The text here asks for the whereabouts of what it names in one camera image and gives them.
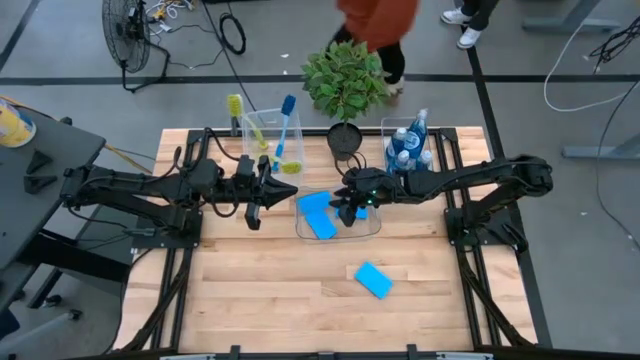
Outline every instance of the wooden tabletop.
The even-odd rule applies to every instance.
[[[464,165],[489,159],[482,128],[456,129]],[[174,149],[184,147],[187,133],[163,132],[154,173],[169,168]],[[222,139],[222,144],[231,154],[242,153],[241,139]],[[306,137],[304,144],[304,184],[328,189],[339,185],[325,137]],[[383,166],[379,137],[365,137],[360,151],[369,166]],[[209,157],[227,174],[235,171],[235,163],[213,143]],[[447,157],[452,167],[451,154]],[[437,161],[434,166],[439,169]],[[470,189],[471,197],[481,198],[491,189]],[[193,257],[180,351],[226,353],[231,345],[241,345],[243,352],[405,351],[412,343],[420,351],[472,349],[456,255],[443,221],[445,207],[443,195],[421,205],[383,206],[382,229],[372,239],[322,245],[297,237],[293,198],[261,211],[260,231],[247,228],[244,207],[229,219],[203,208],[202,242]],[[483,253],[495,302],[520,333],[535,342],[513,251],[484,246]],[[165,250],[154,250],[133,269],[116,348],[131,340],[155,307],[165,255]],[[386,299],[377,299],[353,279],[365,261],[393,280]],[[478,304],[476,298],[488,343],[486,318]],[[170,309],[165,319],[164,344],[172,314]]]

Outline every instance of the sneaker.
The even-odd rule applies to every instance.
[[[471,16],[463,14],[462,8],[457,8],[455,10],[443,12],[442,15],[440,15],[440,20],[447,24],[464,25],[471,20]]]
[[[462,36],[460,36],[460,39],[458,40],[458,48],[464,50],[472,47],[476,44],[476,41],[478,41],[478,38],[481,34],[482,31],[467,28],[467,30],[465,30],[464,34],[462,34]]]
[[[404,89],[404,76],[401,77],[400,81],[398,81],[395,84],[387,84],[387,92],[389,93],[390,96],[397,96],[398,94],[401,94],[403,89]]]

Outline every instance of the black plant pot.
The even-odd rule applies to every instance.
[[[329,128],[327,143],[334,159],[347,161],[358,151],[362,144],[362,133],[357,126],[347,123],[338,123]]]

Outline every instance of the gray floor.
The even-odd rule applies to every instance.
[[[520,22],[525,16],[562,15],[574,3],[502,1],[477,47],[483,72],[546,75],[568,36],[525,33]],[[466,53],[455,48],[459,28],[438,21],[439,13],[450,4],[450,0],[422,1],[415,26],[403,41],[408,73],[471,74]],[[21,0],[4,0],[0,5],[0,48],[27,6]],[[270,0],[232,6],[248,38],[247,53],[231,55],[241,75],[299,74],[307,54],[322,48],[342,21],[333,1],[328,0]],[[119,69],[102,37],[100,9],[100,1],[42,0],[0,78],[117,77]],[[217,20],[226,5],[210,9]],[[594,11],[595,16],[615,19],[625,26],[639,13],[640,4],[634,0],[603,1]],[[170,25],[194,23],[210,28],[201,11],[181,12]],[[583,56],[605,39],[605,35],[578,36],[557,73],[591,73],[595,63]],[[164,34],[162,44],[170,49],[174,61],[188,64],[208,62],[220,49],[211,34],[198,29]],[[601,72],[638,73],[638,51],[640,46],[633,44],[623,56],[602,66]],[[151,76],[160,68],[161,58],[154,53],[147,67],[136,75]],[[169,70],[170,76],[231,74],[224,57],[211,67],[189,70],[172,66]],[[332,124],[312,109],[299,83],[245,86],[259,109],[278,107],[282,97],[292,93],[298,97],[303,126]],[[555,105],[572,107],[614,96],[629,86],[551,84],[549,95]],[[554,191],[544,198],[520,202],[554,346],[640,353],[640,254],[599,208],[594,163],[560,156],[562,145],[596,144],[614,104],[557,113],[546,107],[542,84],[490,83],[487,87],[507,154],[534,154],[554,166]],[[225,98],[238,92],[235,84],[157,85],[136,95],[117,85],[0,86],[0,94],[53,116],[70,116],[76,126],[106,137],[114,146],[149,155],[155,154],[163,128],[228,126]],[[632,95],[618,113],[607,144],[640,130],[637,96]],[[484,126],[475,85],[468,82],[409,82],[397,106],[374,109],[358,124],[376,125],[385,116],[410,116],[425,106],[431,110],[434,125]],[[149,161],[141,162],[152,166]],[[101,154],[97,163],[131,170],[109,153]],[[634,221],[640,195],[634,189],[639,173],[638,165],[631,162],[602,162],[600,167],[605,202],[636,234],[640,234],[640,225]],[[59,213],[47,227],[74,236],[81,226],[76,219]],[[33,293],[46,274],[46,269],[40,269],[27,292]],[[61,308],[34,311],[25,310],[22,303],[13,305],[23,329],[72,307],[83,310],[86,317],[51,335],[37,349],[16,349],[22,358],[57,359],[104,350],[116,328],[117,297],[68,276],[55,293],[65,298]]]

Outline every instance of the fan grille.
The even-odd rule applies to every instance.
[[[149,60],[149,23],[142,14],[129,19],[131,9],[138,9],[137,0],[103,0],[102,28],[109,52],[118,66],[129,73],[142,70]]]

